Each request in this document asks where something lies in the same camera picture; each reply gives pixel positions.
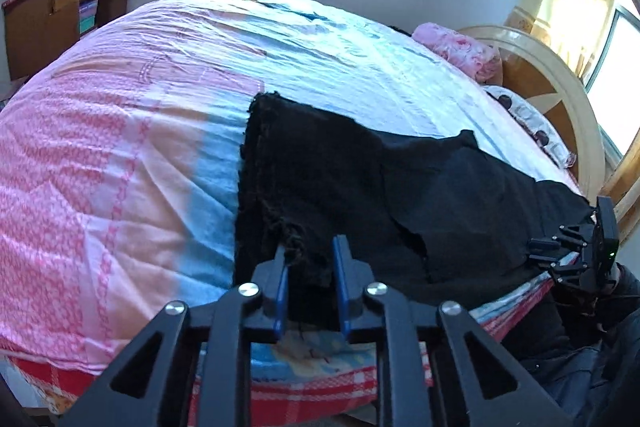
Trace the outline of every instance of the black bracket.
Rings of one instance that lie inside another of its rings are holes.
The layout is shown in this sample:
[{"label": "black bracket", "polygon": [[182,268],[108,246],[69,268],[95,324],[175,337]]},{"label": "black bracket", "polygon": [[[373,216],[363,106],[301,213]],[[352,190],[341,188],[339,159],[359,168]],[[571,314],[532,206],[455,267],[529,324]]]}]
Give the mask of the black bracket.
[{"label": "black bracket", "polygon": [[[568,427],[533,377],[456,302],[408,301],[334,239],[342,333],[375,342],[378,425],[384,427]],[[186,427],[202,364],[196,425],[249,427],[250,344],[276,343],[287,318],[284,248],[252,282],[190,309],[174,301],[156,315],[63,416],[60,427]],[[419,341],[433,386],[425,382]]]},{"label": "black bracket", "polygon": [[[529,241],[529,260],[548,271],[554,282],[573,291],[596,295],[609,282],[620,240],[611,198],[598,196],[594,223],[559,227],[551,238]],[[545,252],[560,248],[578,253],[575,263],[561,266],[559,259]]]}]

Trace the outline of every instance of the black clothing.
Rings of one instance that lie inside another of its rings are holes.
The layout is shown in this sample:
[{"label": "black clothing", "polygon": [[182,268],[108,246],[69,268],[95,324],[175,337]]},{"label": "black clothing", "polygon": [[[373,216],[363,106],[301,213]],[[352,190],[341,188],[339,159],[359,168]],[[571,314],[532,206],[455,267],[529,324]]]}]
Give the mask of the black clothing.
[{"label": "black clothing", "polygon": [[[611,296],[598,300],[594,317],[558,311],[548,294],[502,344],[574,419],[574,427],[637,425],[640,415],[640,282],[621,266]],[[592,345],[573,345],[601,324]]]},{"label": "black clothing", "polygon": [[250,280],[282,243],[290,318],[322,327],[336,325],[337,234],[408,298],[473,309],[540,274],[525,264],[531,237],[593,212],[565,185],[536,182],[485,154],[471,131],[447,139],[377,132],[277,94],[252,103],[241,155],[234,283]]}]

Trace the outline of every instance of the pink pillow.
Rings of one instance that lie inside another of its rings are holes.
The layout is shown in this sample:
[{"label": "pink pillow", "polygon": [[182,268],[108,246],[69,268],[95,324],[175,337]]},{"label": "pink pillow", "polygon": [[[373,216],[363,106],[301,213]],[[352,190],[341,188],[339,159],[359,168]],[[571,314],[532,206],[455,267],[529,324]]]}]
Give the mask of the pink pillow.
[{"label": "pink pillow", "polygon": [[502,59],[497,48],[432,22],[418,26],[412,38],[476,82],[493,79],[491,84],[502,84]]}]

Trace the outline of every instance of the sunlight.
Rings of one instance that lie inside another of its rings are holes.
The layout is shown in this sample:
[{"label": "sunlight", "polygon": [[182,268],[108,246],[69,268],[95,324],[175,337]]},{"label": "sunlight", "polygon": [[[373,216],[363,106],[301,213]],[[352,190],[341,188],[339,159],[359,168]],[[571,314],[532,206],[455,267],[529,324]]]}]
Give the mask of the sunlight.
[{"label": "sunlight", "polygon": [[605,20],[610,0],[556,0],[551,4],[548,19],[548,43],[573,70],[584,56],[585,49],[593,49],[601,39],[594,31],[593,20]]},{"label": "sunlight", "polygon": [[598,123],[623,155],[640,128],[638,50],[640,32],[620,17],[607,57],[588,92]]}]

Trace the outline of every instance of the wooden headboard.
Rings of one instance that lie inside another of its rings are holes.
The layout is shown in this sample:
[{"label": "wooden headboard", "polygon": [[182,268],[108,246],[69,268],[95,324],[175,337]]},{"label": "wooden headboard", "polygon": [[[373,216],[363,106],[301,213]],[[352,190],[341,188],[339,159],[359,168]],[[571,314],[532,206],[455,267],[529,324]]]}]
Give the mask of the wooden headboard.
[{"label": "wooden headboard", "polygon": [[604,148],[580,80],[550,48],[520,30],[487,25],[459,32],[500,49],[502,85],[543,113],[569,150],[576,153],[572,173],[584,195],[595,204],[605,180]]}]

